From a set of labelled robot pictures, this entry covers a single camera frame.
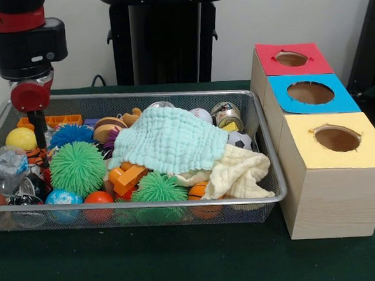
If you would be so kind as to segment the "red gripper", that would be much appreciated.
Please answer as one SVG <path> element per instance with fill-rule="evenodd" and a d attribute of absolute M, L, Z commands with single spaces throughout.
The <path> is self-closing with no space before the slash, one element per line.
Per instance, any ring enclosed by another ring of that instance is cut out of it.
<path fill-rule="evenodd" d="M 18 111 L 27 113 L 36 135 L 37 145 L 42 150 L 47 148 L 46 119 L 42 111 L 50 103 L 53 75 L 54 70 L 50 69 L 47 74 L 39 78 L 9 82 L 11 103 Z"/>

